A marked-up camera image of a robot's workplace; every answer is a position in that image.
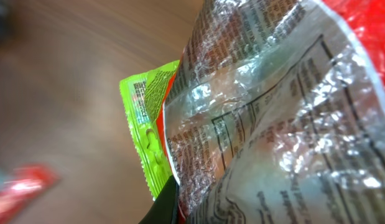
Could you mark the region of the red coffee stick sachet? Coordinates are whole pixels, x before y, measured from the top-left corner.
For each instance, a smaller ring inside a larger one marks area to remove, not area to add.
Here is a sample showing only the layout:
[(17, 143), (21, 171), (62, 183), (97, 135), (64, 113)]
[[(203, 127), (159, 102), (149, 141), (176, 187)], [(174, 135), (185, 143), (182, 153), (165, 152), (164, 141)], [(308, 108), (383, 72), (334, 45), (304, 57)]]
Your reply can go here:
[(59, 176), (43, 164), (31, 164), (8, 172), (0, 188), (0, 224), (9, 223), (29, 202), (55, 185)]

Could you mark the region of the green candy bag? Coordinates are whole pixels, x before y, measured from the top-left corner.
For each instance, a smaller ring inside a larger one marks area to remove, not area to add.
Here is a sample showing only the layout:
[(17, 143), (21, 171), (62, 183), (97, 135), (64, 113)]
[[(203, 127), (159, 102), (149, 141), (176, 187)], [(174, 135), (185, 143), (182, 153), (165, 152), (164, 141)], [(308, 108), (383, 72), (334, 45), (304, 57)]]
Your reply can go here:
[(385, 223), (385, 0), (205, 1), (119, 90), (178, 223)]

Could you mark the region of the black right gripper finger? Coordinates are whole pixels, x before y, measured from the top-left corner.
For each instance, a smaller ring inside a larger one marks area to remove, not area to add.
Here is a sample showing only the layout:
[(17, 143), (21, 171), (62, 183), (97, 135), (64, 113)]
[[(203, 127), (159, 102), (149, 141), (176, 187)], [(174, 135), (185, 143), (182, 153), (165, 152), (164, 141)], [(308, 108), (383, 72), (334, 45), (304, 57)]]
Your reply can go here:
[(174, 177), (170, 176), (139, 224), (177, 224), (179, 222), (178, 196), (179, 185)]

